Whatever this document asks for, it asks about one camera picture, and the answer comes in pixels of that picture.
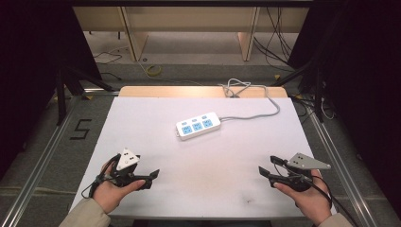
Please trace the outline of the person's right hand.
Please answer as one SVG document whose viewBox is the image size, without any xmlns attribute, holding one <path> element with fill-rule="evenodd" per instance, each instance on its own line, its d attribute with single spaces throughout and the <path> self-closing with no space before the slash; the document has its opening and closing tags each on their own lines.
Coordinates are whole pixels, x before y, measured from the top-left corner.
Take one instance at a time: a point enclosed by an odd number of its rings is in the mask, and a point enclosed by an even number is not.
<svg viewBox="0 0 401 227">
<path fill-rule="evenodd" d="M 310 187 L 304 192 L 297 192 L 282 183 L 275 183 L 274 187 L 291 197 L 301 212 L 310 219 L 316 227 L 319 227 L 325 220 L 332 216 L 331 205 L 326 198 L 328 188 L 322 180 L 320 171 L 312 169 L 311 174 L 313 176 L 313 183 L 319 187 L 324 194 L 314 187 Z"/>
</svg>

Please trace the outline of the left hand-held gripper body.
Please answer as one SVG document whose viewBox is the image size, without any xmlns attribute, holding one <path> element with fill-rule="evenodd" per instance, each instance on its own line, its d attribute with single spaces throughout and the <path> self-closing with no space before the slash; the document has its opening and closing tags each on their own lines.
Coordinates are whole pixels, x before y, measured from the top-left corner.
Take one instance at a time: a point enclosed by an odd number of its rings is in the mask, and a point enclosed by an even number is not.
<svg viewBox="0 0 401 227">
<path fill-rule="evenodd" d="M 134 170 L 140 157 L 128 148 L 124 148 L 117 154 L 117 160 L 112 165 L 110 172 L 111 181 L 118 187 L 126 186 L 138 180 L 148 180 L 148 176 L 136 176 Z"/>
</svg>

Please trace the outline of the aluminium floor rail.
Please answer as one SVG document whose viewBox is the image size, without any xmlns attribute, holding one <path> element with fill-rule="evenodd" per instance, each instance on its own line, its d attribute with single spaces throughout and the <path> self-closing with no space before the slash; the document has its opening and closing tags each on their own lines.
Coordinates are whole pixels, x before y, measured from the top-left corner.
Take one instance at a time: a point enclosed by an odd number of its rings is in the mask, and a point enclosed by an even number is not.
<svg viewBox="0 0 401 227">
<path fill-rule="evenodd" d="M 351 204 L 353 205 L 354 210 L 356 211 L 361 226 L 378 227 L 368 203 L 366 202 L 366 200 L 364 200 L 361 192 L 357 187 L 356 181 L 351 175 L 351 172 L 348 170 L 344 161 L 340 157 L 339 151 L 335 146 L 334 141 L 331 138 L 326 126 L 320 122 L 319 118 L 310 108 L 307 108 L 307 112 L 309 113 L 310 120 L 315 130 L 317 131 L 323 142 L 324 148 L 332 163 L 332 167 L 336 169 L 339 175 L 341 184 L 343 185 L 343 188 L 347 193 L 347 196 Z"/>
<path fill-rule="evenodd" d="M 56 126 L 56 129 L 54 129 L 52 136 L 50 137 L 39 161 L 36 163 L 33 170 L 28 175 L 26 183 L 20 189 L 18 196 L 11 205 L 10 209 L 7 211 L 5 219 L 1 222 L 1 227 L 17 226 L 52 156 L 56 151 L 66 128 L 68 127 L 68 124 L 71 120 L 71 116 L 74 110 L 76 109 L 76 106 L 78 105 L 79 101 L 80 101 L 79 96 L 73 96 L 68 102 L 66 116 L 61 121 L 61 123 Z"/>
</svg>

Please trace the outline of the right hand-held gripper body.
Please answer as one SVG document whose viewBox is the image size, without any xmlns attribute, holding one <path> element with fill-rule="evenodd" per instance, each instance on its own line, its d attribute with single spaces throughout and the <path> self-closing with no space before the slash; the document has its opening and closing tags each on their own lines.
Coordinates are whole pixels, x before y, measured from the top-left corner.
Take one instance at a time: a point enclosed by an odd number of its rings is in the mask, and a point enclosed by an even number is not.
<svg viewBox="0 0 401 227">
<path fill-rule="evenodd" d="M 304 192 L 309 189 L 313 183 L 312 169 L 330 169 L 331 165 L 302 153 L 296 153 L 287 160 L 288 163 L 283 167 L 287 176 L 280 176 L 278 183 L 283 183 L 297 192 Z"/>
</svg>

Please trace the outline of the white power strip blue sockets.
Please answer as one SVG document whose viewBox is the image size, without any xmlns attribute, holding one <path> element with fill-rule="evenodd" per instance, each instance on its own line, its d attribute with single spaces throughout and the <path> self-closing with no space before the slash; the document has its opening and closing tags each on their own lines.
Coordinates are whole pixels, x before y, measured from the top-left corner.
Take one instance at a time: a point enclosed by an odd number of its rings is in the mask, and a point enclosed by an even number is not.
<svg viewBox="0 0 401 227">
<path fill-rule="evenodd" d="M 216 113 L 204 113 L 178 122 L 176 124 L 176 133 L 182 141 L 185 141 L 216 131 L 220 126 L 221 121 Z"/>
</svg>

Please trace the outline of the white table cover board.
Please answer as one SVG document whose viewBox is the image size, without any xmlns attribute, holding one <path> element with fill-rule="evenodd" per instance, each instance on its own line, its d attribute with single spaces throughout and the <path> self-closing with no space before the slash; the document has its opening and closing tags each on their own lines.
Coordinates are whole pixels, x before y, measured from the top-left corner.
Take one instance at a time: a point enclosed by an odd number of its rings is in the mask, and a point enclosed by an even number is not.
<svg viewBox="0 0 401 227">
<path fill-rule="evenodd" d="M 176 124 L 216 113 L 216 131 L 182 141 Z M 76 198 L 82 199 L 101 166 L 128 148 L 140 155 L 135 169 L 159 169 L 151 189 L 129 194 L 116 217 L 144 219 L 299 218 L 294 201 L 270 187 L 260 166 L 273 170 L 271 155 L 290 159 L 311 148 L 287 97 L 117 97 L 99 135 Z"/>
</svg>

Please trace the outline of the light wooden bench frame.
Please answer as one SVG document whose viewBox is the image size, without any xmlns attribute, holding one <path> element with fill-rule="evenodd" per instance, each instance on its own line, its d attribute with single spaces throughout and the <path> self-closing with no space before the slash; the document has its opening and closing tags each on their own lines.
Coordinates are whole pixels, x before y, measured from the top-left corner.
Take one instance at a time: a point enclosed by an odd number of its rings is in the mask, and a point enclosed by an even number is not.
<svg viewBox="0 0 401 227">
<path fill-rule="evenodd" d="M 301 31 L 307 8 L 284 7 L 75 7 L 84 31 L 122 31 L 131 58 L 139 60 L 150 32 L 235 32 L 242 59 L 251 58 L 254 34 Z"/>
</svg>

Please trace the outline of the person's left hand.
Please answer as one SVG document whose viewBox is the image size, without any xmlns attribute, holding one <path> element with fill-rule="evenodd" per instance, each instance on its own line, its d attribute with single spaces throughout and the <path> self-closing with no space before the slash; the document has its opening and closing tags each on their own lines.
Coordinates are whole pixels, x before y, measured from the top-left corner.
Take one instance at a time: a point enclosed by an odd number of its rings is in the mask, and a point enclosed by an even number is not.
<svg viewBox="0 0 401 227">
<path fill-rule="evenodd" d="M 145 182 L 145 180 L 139 180 L 126 186 L 118 187 L 109 181 L 105 181 L 97 187 L 93 199 L 106 214 L 109 214 L 127 195 L 142 187 Z"/>
</svg>

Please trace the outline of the black metal stand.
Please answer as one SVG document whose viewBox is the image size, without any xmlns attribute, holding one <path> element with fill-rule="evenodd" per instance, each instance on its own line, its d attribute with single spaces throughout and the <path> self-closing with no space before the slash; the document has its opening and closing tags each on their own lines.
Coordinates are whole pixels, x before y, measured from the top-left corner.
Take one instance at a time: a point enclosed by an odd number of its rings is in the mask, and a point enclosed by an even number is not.
<svg viewBox="0 0 401 227">
<path fill-rule="evenodd" d="M 271 87 L 282 86 L 299 76 L 302 76 L 301 82 L 299 84 L 299 91 L 307 92 L 310 89 L 314 89 L 314 108 L 315 115 L 318 117 L 319 121 L 323 122 L 323 110 L 322 110 L 322 97 L 323 97 L 323 77 L 321 73 L 321 64 L 318 60 L 311 60 L 304 66 L 296 69 L 294 72 L 290 73 L 283 79 L 275 81 Z"/>
<path fill-rule="evenodd" d="M 107 91 L 114 92 L 115 89 L 103 82 L 101 79 L 90 76 L 72 66 L 61 66 L 56 75 L 56 92 L 58 98 L 58 123 L 59 126 L 67 116 L 67 106 L 65 101 L 65 90 L 68 90 L 73 96 L 82 96 L 84 88 L 80 81 L 87 80 L 95 86 Z"/>
</svg>

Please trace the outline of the dark curtain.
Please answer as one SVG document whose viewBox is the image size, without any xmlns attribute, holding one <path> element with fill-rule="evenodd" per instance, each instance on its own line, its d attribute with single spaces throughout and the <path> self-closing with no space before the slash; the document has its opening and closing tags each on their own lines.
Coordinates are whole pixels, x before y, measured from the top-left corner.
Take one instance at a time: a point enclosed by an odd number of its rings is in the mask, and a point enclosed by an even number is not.
<svg viewBox="0 0 401 227">
<path fill-rule="evenodd" d="M 307 63 L 336 14 L 321 58 L 325 94 L 401 218 L 401 0 L 311 0 L 289 64 Z"/>
<path fill-rule="evenodd" d="M 53 96 L 63 67 L 101 78 L 73 8 L 0 0 L 0 180 Z"/>
</svg>

